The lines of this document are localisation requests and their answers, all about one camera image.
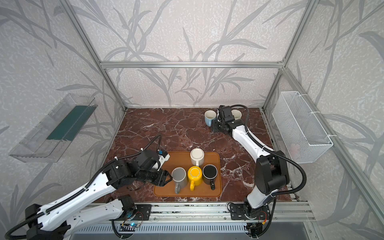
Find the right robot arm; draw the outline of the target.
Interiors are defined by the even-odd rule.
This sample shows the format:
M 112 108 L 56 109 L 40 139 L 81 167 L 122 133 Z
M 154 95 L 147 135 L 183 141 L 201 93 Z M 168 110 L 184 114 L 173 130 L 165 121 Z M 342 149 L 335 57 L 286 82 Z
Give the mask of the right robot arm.
M 279 195 L 296 193 L 307 183 L 305 170 L 281 151 L 274 151 L 259 140 L 248 127 L 249 109 L 244 105 L 219 106 L 212 123 L 213 132 L 230 135 L 253 158 L 256 163 L 255 186 L 244 200 L 246 215 L 250 216 L 267 206 Z M 302 181 L 290 191 L 280 191 L 290 182 L 288 164 L 298 169 Z

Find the grey mug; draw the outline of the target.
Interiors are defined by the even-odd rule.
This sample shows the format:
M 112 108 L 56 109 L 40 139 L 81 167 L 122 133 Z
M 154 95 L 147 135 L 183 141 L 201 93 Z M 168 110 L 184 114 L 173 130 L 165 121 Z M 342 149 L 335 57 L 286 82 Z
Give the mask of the grey mug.
M 175 183 L 175 193 L 179 194 L 181 189 L 188 185 L 187 172 L 182 167 L 177 167 L 172 171 L 173 182 Z

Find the yellow mug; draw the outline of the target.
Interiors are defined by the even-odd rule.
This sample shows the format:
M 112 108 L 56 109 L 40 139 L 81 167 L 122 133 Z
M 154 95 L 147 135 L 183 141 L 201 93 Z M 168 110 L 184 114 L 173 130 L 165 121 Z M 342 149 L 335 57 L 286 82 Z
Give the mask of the yellow mug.
M 199 186 L 203 182 L 203 172 L 200 167 L 192 166 L 188 170 L 188 179 L 190 182 L 190 190 L 194 191 L 196 186 Z

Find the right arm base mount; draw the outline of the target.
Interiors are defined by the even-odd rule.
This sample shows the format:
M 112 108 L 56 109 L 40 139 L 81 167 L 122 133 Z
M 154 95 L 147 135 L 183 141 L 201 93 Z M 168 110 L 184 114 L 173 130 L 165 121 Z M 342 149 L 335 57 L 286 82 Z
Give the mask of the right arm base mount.
M 243 203 L 243 204 L 228 203 L 227 209 L 231 215 L 231 220 L 266 221 L 270 218 L 270 210 L 268 205 L 261 206 L 258 209 L 252 209 L 246 203 Z

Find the light blue mug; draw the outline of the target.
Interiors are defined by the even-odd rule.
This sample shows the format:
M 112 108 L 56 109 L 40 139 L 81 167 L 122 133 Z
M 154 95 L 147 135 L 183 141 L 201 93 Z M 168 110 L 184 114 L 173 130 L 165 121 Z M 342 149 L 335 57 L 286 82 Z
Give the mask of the light blue mug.
M 207 110 L 204 114 L 205 123 L 208 127 L 212 126 L 213 120 L 217 118 L 217 113 L 213 110 Z

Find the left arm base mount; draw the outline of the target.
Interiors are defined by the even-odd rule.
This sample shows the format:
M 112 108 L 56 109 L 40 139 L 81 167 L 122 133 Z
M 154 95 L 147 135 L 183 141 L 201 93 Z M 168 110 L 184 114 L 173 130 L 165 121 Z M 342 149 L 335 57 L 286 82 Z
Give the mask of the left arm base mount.
M 150 219 L 152 205 L 141 204 L 136 205 L 135 208 L 127 213 L 127 221 L 148 221 Z

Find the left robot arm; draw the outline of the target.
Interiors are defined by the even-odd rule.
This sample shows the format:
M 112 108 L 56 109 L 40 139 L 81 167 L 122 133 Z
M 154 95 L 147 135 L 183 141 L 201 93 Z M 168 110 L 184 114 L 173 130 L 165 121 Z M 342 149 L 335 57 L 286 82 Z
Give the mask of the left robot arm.
M 62 240 L 94 223 L 134 214 L 136 206 L 130 197 L 121 197 L 86 211 L 83 208 L 135 181 L 165 186 L 173 179 L 168 171 L 161 168 L 169 158 L 167 151 L 160 148 L 151 151 L 148 147 L 129 157 L 116 158 L 100 168 L 88 183 L 77 190 L 49 204 L 33 204 L 26 208 L 25 221 L 8 230 L 5 239 Z

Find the white faceted mug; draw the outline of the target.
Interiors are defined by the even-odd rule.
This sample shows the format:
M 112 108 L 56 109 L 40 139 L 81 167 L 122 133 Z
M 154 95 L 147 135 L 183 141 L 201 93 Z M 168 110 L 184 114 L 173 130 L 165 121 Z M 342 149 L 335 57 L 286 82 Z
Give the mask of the white faceted mug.
M 232 115 L 234 116 L 235 120 L 240 120 L 242 118 L 242 113 L 239 110 L 233 109 L 231 110 Z

